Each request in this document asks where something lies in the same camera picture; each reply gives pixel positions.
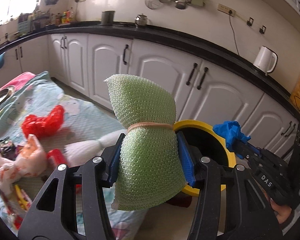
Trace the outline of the right hand on gripper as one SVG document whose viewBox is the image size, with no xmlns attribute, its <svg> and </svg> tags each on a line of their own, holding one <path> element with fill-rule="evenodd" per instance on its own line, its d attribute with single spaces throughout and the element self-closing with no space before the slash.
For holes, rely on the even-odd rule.
<svg viewBox="0 0 300 240">
<path fill-rule="evenodd" d="M 269 199 L 269 202 L 271 208 L 276 212 L 278 223 L 283 224 L 292 214 L 292 209 L 287 205 L 277 205 L 272 198 Z"/>
</svg>

